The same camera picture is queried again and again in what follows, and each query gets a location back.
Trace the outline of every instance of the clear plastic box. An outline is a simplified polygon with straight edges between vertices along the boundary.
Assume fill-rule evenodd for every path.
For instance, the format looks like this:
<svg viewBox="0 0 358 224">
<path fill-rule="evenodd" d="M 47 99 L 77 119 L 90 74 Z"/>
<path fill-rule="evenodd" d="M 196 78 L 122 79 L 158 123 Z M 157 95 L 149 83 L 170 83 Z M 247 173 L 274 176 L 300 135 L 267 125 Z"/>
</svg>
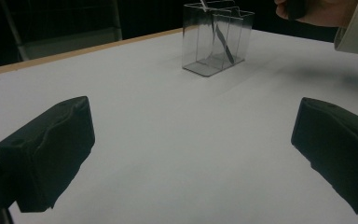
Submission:
<svg viewBox="0 0 358 224">
<path fill-rule="evenodd" d="M 234 1 L 184 5 L 182 67 L 210 77 L 244 61 L 254 16 Z"/>
</svg>

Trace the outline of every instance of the white table surface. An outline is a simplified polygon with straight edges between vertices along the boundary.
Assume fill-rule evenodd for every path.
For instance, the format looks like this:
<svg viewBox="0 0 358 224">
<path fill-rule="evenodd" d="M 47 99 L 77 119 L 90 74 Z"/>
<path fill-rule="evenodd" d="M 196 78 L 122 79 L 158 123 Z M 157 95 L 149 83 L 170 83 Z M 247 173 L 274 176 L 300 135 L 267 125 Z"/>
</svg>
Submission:
<svg viewBox="0 0 358 224">
<path fill-rule="evenodd" d="M 53 209 L 15 223 L 353 224 L 290 143 L 302 97 L 358 115 L 358 55 L 253 31 L 247 61 L 181 68 L 182 34 L 0 74 L 0 140 L 87 95 L 96 144 Z"/>
</svg>

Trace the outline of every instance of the human hand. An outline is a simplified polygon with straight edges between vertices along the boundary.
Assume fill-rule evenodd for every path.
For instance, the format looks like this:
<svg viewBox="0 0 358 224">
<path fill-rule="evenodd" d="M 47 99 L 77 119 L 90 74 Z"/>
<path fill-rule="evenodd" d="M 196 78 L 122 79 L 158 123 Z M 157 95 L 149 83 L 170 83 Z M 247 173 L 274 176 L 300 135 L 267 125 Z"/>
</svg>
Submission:
<svg viewBox="0 0 358 224">
<path fill-rule="evenodd" d="M 286 0 L 274 0 L 276 13 L 288 19 L 285 10 Z M 358 0 L 301 0 L 306 1 L 307 13 L 297 21 L 326 27 L 348 27 Z"/>
</svg>

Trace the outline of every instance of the finger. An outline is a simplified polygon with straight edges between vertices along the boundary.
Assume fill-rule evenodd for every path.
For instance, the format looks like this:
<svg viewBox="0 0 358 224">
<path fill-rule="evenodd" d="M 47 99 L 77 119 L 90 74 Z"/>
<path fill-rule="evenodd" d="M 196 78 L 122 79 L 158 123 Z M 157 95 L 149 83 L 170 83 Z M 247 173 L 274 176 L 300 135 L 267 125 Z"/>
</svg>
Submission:
<svg viewBox="0 0 358 224">
<path fill-rule="evenodd" d="M 283 4 L 286 0 L 274 0 L 276 5 Z"/>
<path fill-rule="evenodd" d="M 300 21 L 300 22 L 305 22 L 305 23 L 307 23 L 307 22 L 305 21 L 305 17 L 299 18 L 299 19 L 297 19 L 296 21 Z"/>
<path fill-rule="evenodd" d="M 280 5 L 277 5 L 277 9 L 276 9 L 276 14 L 283 18 L 283 19 L 288 19 L 288 16 L 287 16 L 287 12 L 286 12 L 286 9 L 284 7 L 284 4 L 280 4 Z"/>
</svg>

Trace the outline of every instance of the wooden table edge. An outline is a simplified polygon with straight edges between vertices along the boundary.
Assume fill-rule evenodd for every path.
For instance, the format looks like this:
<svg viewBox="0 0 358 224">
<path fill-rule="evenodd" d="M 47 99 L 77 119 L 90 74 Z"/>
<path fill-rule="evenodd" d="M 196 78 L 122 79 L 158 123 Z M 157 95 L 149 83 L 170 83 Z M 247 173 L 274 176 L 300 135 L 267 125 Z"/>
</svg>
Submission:
<svg viewBox="0 0 358 224">
<path fill-rule="evenodd" d="M 25 61 L 25 62 L 21 62 L 21 63 L 7 64 L 7 65 L 0 66 L 0 74 L 5 73 L 5 72 L 16 71 L 16 70 L 26 68 L 26 67 L 36 66 L 39 64 L 43 64 L 43 63 L 50 63 L 50 62 L 58 61 L 61 59 L 75 57 L 77 55 L 86 54 L 86 53 L 98 51 L 101 49 L 109 49 L 112 47 L 130 44 L 130 43 L 134 43 L 134 42 L 138 42 L 138 41 L 143 41 L 146 39 L 156 38 L 156 37 L 160 37 L 160 36 L 164 36 L 164 35 L 172 35 L 172 34 L 176 34 L 179 32 L 182 32 L 182 28 L 178 28 L 178 29 L 174 29 L 174 30 L 170 30 L 170 31 L 164 31 L 164 32 L 160 32 L 160 33 L 156 33 L 156 34 L 152 34 L 152 35 L 143 35 L 143 36 L 139 36 L 139 37 L 135 37 L 135 38 L 131 38 L 131 39 L 120 40 L 117 42 L 94 46 L 91 48 L 78 49 L 78 50 L 74 50 L 74 51 L 51 55 L 48 57 L 34 59 L 34 60 Z"/>
</svg>

